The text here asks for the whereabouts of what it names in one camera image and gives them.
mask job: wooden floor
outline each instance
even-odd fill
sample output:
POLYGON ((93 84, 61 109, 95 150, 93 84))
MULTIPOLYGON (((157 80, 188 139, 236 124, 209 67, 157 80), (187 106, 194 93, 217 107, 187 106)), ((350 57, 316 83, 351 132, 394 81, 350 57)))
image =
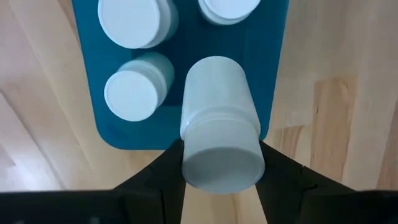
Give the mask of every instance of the wooden floor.
MULTIPOLYGON (((398 189, 396 0, 291 0, 266 143, 354 189, 398 189)), ((0 0, 0 190, 110 189, 161 151, 98 135, 70 0, 0 0)), ((255 189, 189 187, 183 223, 264 223, 255 189)))

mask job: plastic tray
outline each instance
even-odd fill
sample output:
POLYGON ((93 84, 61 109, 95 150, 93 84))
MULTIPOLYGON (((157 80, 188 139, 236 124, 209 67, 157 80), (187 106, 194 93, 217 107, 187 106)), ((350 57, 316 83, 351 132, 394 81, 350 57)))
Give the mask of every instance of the plastic tray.
POLYGON ((152 49, 130 50, 113 43, 102 31, 98 0, 73 0, 80 43, 96 126, 101 137, 120 149, 167 149, 180 137, 185 77, 202 58, 221 55, 245 70, 261 123, 260 138, 269 126, 288 0, 262 0, 244 21, 215 26, 202 18, 197 0, 174 0, 180 16, 176 34, 152 49), (175 67, 175 81, 162 106, 148 119, 128 122, 106 106, 103 89, 107 79, 125 62, 143 52, 166 55, 175 67))

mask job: container lid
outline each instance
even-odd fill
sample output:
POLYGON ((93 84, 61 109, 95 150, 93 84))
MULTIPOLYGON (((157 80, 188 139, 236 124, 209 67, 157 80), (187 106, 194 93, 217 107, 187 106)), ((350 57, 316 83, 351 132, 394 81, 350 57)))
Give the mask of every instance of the container lid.
POLYGON ((145 47, 160 26, 156 0, 99 0, 98 18, 106 35, 129 49, 145 47))
POLYGON ((140 70, 116 72, 106 82, 104 96, 109 109, 126 121, 147 119, 159 102, 155 85, 140 70))
POLYGON ((247 16, 260 3, 260 0, 204 0, 209 9, 225 19, 247 16))
POLYGON ((258 137, 253 125, 227 119, 187 130, 182 164, 185 180, 214 194, 249 188, 265 170, 258 137))

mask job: white jar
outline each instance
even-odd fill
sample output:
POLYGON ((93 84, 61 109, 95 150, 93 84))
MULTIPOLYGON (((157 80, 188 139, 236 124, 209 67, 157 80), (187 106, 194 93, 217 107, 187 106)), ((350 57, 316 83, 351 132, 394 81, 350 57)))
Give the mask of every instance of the white jar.
POLYGON ((178 27, 172 0, 99 0, 98 18, 105 34, 129 49, 154 47, 178 27))
POLYGON ((230 194, 264 173, 260 122, 244 71, 230 58, 204 58, 189 70, 180 134, 182 173, 196 188, 230 194))
POLYGON ((126 121, 150 117, 167 96, 174 68, 166 56, 146 53, 122 65, 104 88, 108 108, 126 121))
POLYGON ((232 25, 247 18, 260 0, 198 0, 202 16, 215 25, 232 25))

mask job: plastic bottle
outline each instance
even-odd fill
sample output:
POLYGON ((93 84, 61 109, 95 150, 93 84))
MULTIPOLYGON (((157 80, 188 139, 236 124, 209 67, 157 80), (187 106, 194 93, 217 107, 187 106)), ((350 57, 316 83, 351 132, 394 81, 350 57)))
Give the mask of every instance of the plastic bottle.
POLYGON ((182 105, 182 173, 192 186, 215 194, 254 185, 265 164, 260 122, 241 66, 208 57, 189 70, 182 105))
POLYGON ((178 27, 172 0, 99 0, 98 19, 113 42, 129 49, 155 47, 178 27))
POLYGON ((247 18, 260 0, 198 0, 202 16, 215 25, 232 25, 247 18))
POLYGON ((167 96, 174 68, 166 56, 146 53, 122 65, 105 84, 108 108, 126 121, 150 117, 167 96))

